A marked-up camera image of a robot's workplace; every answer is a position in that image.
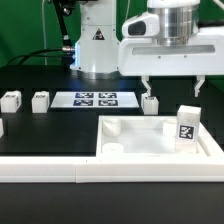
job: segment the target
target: white block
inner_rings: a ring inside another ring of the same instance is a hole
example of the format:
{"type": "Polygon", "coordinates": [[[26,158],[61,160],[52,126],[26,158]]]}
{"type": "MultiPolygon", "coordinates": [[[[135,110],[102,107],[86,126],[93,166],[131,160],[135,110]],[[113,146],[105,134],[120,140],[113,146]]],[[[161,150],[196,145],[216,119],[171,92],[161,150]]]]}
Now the white block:
{"type": "Polygon", "coordinates": [[[32,99],[32,111],[33,113],[47,113],[49,104],[49,92],[36,92],[32,99]]]}
{"type": "Polygon", "coordinates": [[[177,114],[175,149],[177,152],[197,152],[201,108],[181,106],[177,114]]]}
{"type": "Polygon", "coordinates": [[[156,97],[142,94],[142,109],[145,115],[158,115],[159,101],[156,97]]]}
{"type": "Polygon", "coordinates": [[[2,119],[0,118],[0,138],[4,134],[2,119]]]}
{"type": "Polygon", "coordinates": [[[22,104],[22,95],[19,91],[9,91],[1,98],[2,113],[16,113],[22,104]]]}

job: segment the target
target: green wall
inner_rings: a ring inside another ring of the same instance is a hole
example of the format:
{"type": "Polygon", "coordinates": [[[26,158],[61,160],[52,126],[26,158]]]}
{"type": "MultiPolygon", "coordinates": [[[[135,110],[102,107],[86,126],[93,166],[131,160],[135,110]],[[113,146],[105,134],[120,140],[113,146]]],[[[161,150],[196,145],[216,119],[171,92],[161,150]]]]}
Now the green wall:
{"type": "MultiPolygon", "coordinates": [[[[117,36],[121,39],[121,26],[126,15],[128,0],[117,0],[117,36]]],[[[129,17],[146,11],[147,0],[131,0],[129,17]]],[[[0,67],[11,58],[28,54],[44,48],[42,16],[42,0],[0,0],[0,67]]],[[[46,4],[47,47],[61,47],[61,34],[54,7],[46,4]]],[[[224,12],[212,0],[201,0],[200,20],[216,20],[224,18],[224,12]]],[[[73,41],[80,36],[80,13],[76,8],[71,17],[66,18],[69,35],[73,41]]],[[[27,64],[43,64],[41,58],[27,61],[27,64]]],[[[49,64],[60,64],[60,60],[50,59],[49,64]]],[[[224,90],[224,83],[213,80],[224,90]]]]}

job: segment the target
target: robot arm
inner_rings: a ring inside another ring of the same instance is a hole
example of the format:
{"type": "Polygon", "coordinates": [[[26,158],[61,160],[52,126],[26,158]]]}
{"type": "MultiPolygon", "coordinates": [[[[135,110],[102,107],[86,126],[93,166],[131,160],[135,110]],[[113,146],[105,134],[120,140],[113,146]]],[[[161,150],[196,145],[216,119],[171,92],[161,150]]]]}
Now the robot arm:
{"type": "Polygon", "coordinates": [[[205,75],[223,75],[224,27],[199,29],[199,3],[199,0],[148,0],[148,12],[123,25],[124,39],[118,57],[120,73],[197,76],[195,96],[205,75]]]}

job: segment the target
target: white plastic part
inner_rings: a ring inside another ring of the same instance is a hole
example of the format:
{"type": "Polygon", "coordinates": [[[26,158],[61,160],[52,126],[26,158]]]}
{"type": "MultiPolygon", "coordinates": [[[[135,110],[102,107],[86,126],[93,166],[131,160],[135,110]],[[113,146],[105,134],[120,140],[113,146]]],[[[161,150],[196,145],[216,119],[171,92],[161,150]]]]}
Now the white plastic part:
{"type": "Polygon", "coordinates": [[[20,91],[8,91],[1,98],[2,113],[16,113],[22,104],[22,95],[20,91]]]}
{"type": "Polygon", "coordinates": [[[145,115],[158,115],[159,101],[154,96],[149,96],[148,93],[142,94],[142,110],[145,115]]]}
{"type": "Polygon", "coordinates": [[[32,111],[33,113],[47,113],[49,104],[49,92],[36,92],[32,98],[32,111]]]}
{"type": "Polygon", "coordinates": [[[168,118],[163,122],[163,134],[169,137],[175,137],[177,132],[177,119],[168,118]]]}
{"type": "Polygon", "coordinates": [[[177,133],[175,150],[177,152],[197,151],[198,132],[200,124],[201,108],[180,106],[177,114],[177,133]]]}
{"type": "Polygon", "coordinates": [[[160,31],[158,15],[145,12],[140,16],[132,17],[131,19],[127,20],[124,23],[124,25],[122,26],[123,36],[131,37],[131,35],[128,32],[128,28],[130,25],[138,23],[138,22],[144,22],[146,25],[146,32],[144,34],[144,37],[156,36],[160,31]]]}
{"type": "Polygon", "coordinates": [[[119,71],[124,76],[204,76],[224,74],[224,27],[202,28],[181,47],[160,47],[156,38],[124,38],[119,71]]]}
{"type": "Polygon", "coordinates": [[[85,73],[117,71],[116,0],[88,1],[80,10],[81,37],[70,68],[85,73]]]}
{"type": "Polygon", "coordinates": [[[0,118],[0,138],[2,137],[3,134],[4,134],[3,123],[2,119],[0,118]]]}
{"type": "Polygon", "coordinates": [[[147,94],[148,96],[151,96],[151,84],[149,82],[149,76],[142,76],[142,83],[145,86],[145,88],[147,89],[147,94]]]}
{"type": "Polygon", "coordinates": [[[148,8],[179,8],[184,6],[198,5],[200,0],[148,0],[148,8]]]}
{"type": "Polygon", "coordinates": [[[197,82],[194,86],[194,91],[195,91],[195,97],[198,97],[198,94],[200,93],[200,88],[205,82],[205,76],[204,75],[197,75],[197,82]]]}

